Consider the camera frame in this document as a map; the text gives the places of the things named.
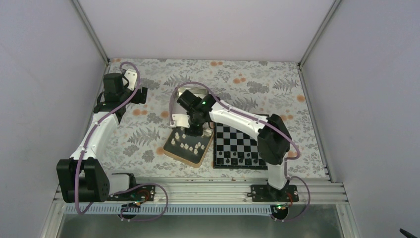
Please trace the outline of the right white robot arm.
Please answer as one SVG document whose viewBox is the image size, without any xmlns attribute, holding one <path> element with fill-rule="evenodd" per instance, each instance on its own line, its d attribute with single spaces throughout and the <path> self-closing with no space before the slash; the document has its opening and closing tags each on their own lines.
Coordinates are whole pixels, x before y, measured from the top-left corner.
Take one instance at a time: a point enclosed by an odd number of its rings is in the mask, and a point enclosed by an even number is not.
<svg viewBox="0 0 420 238">
<path fill-rule="evenodd" d="M 200 98 L 189 90 L 176 100 L 186 111 L 185 131 L 188 135 L 202 134 L 203 125 L 208 122 L 222 123 L 239 130 L 257 142 L 258 154 L 267 164 L 268 195 L 280 202 L 287 196 L 290 180 L 285 175 L 285 155 L 292 146 L 292 139 L 280 116 L 256 115 L 233 107 L 212 94 Z"/>
</svg>

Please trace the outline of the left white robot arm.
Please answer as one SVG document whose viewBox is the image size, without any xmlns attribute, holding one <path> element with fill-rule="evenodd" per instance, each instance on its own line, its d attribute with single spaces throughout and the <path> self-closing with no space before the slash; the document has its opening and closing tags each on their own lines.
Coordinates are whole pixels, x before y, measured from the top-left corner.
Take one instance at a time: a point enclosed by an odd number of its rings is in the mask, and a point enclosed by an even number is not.
<svg viewBox="0 0 420 238">
<path fill-rule="evenodd" d="M 99 159 L 126 112 L 126 104 L 144 104 L 147 88 L 139 88 L 138 73 L 125 70 L 103 77 L 104 90 L 97 98 L 89 130 L 68 159 L 59 160 L 56 171 L 63 200 L 73 203 L 75 195 L 82 202 L 104 202 L 118 191 L 126 201 L 133 200 L 138 187 L 129 176 L 106 173 Z"/>
</svg>

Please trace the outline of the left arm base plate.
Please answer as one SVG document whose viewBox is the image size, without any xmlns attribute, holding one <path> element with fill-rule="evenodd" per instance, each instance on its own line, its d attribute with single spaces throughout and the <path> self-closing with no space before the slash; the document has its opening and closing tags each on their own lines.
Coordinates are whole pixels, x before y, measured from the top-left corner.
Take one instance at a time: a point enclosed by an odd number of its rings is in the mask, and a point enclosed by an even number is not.
<svg viewBox="0 0 420 238">
<path fill-rule="evenodd" d="M 121 193 L 109 196 L 107 201 L 131 201 L 145 202 L 153 201 L 155 194 L 155 185 L 144 185 L 127 193 Z"/>
</svg>

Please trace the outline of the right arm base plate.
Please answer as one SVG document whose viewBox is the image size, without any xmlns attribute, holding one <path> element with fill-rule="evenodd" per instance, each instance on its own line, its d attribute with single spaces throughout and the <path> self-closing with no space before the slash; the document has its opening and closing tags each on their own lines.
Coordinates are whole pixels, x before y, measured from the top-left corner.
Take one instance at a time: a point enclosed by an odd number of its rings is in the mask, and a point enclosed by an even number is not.
<svg viewBox="0 0 420 238">
<path fill-rule="evenodd" d="M 250 186 L 250 192 L 247 196 L 253 202 L 298 202 L 299 195 L 295 185 L 286 184 L 278 190 L 267 184 L 253 184 Z"/>
</svg>

